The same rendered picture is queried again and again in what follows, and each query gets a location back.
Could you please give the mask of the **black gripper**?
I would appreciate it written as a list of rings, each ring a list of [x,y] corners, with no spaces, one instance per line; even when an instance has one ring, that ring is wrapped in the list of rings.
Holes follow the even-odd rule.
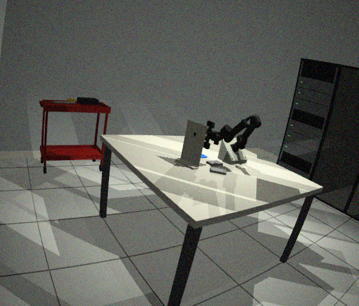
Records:
[[[212,131],[211,128],[214,128],[214,125],[215,123],[214,122],[211,122],[211,121],[207,121],[207,125],[209,126],[209,128],[207,129],[207,136],[205,136],[205,141],[204,141],[204,145],[203,147],[206,148],[206,149],[209,149],[210,148],[210,144],[209,141],[210,139],[214,139],[214,133],[213,132],[216,132],[219,134],[218,131]]]

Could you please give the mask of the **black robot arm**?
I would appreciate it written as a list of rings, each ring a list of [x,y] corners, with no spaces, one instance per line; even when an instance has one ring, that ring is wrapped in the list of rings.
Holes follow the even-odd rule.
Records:
[[[247,124],[247,121],[250,119],[250,124]],[[242,135],[237,136],[237,142],[231,144],[231,148],[234,152],[238,151],[239,149],[244,149],[247,143],[247,139],[250,134],[253,132],[254,129],[259,128],[261,126],[261,121],[259,115],[252,115],[248,116],[248,118],[242,120],[238,123],[233,129],[228,125],[225,125],[218,133],[214,133],[214,141],[215,145],[219,144],[219,141],[224,139],[226,143],[230,143],[232,139],[237,135],[241,130],[246,128]]]

